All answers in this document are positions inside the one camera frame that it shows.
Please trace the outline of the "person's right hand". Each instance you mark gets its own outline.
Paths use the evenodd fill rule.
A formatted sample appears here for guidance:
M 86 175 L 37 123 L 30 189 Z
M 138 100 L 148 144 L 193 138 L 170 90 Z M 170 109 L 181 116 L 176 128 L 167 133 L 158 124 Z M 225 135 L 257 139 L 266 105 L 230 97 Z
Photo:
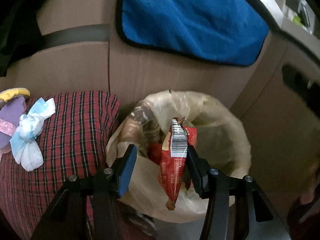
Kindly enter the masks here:
M 318 176 L 319 176 L 319 164 L 314 163 L 310 166 L 308 170 L 309 180 L 305 190 L 300 195 L 300 198 L 299 198 L 300 204 L 306 205 L 313 201 L 315 197 L 315 189 L 318 185 Z

